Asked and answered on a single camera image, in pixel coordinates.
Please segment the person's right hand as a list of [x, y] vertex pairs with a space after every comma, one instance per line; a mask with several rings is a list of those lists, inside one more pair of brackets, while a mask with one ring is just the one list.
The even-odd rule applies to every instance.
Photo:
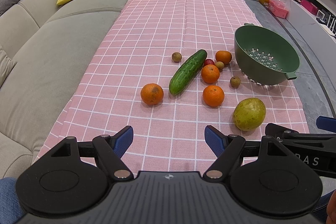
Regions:
[[336, 190], [333, 191], [333, 194], [331, 195], [326, 212], [326, 224], [336, 224]]

